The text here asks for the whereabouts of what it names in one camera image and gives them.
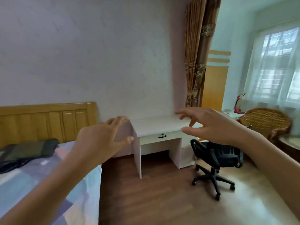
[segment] drawer handle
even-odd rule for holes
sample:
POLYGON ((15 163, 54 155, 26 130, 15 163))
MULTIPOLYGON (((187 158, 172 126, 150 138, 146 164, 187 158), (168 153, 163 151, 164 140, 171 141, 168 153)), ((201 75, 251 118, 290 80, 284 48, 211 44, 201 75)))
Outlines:
POLYGON ((159 136, 158 138, 164 138, 166 137, 167 135, 163 135, 163 133, 161 134, 162 136, 159 136))

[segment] folded black fabric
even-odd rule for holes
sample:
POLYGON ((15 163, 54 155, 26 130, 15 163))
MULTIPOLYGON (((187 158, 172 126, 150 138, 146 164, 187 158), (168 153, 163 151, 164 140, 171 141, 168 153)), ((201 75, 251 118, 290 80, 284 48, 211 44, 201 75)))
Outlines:
POLYGON ((0 151, 0 174, 24 166, 32 159, 51 157, 58 139, 7 145, 0 151))

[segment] brown curtain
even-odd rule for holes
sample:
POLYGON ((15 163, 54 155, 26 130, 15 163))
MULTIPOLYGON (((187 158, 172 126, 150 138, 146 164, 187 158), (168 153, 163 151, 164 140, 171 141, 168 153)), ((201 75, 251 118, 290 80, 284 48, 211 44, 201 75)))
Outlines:
POLYGON ((221 0, 193 0, 186 8, 186 107, 198 106, 200 86, 205 74, 220 4, 221 0))

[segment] hand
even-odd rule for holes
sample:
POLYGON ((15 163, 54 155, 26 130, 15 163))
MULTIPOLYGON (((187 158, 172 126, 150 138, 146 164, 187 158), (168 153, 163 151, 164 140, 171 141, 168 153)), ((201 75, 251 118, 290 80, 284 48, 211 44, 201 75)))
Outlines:
POLYGON ((181 114, 180 119, 190 117, 190 127, 181 129, 185 134, 203 138, 218 144, 232 145, 239 147, 241 142, 247 138, 252 130, 241 125, 228 115, 215 111, 214 109, 204 109, 200 107, 187 107, 175 112, 181 114), (199 122, 202 128, 192 128, 199 122))
POLYGON ((114 141, 119 127, 126 120, 127 117, 119 116, 97 125, 82 128, 69 154, 73 159, 88 163, 91 169, 102 164, 133 141, 132 136, 121 142, 114 141))

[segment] white sheer curtain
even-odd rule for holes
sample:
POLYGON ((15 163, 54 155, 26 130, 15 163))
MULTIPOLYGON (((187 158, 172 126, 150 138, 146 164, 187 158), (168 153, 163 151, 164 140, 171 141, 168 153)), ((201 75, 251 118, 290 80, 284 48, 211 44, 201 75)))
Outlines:
POLYGON ((243 110, 280 109, 300 135, 300 19, 258 32, 244 92, 243 110))

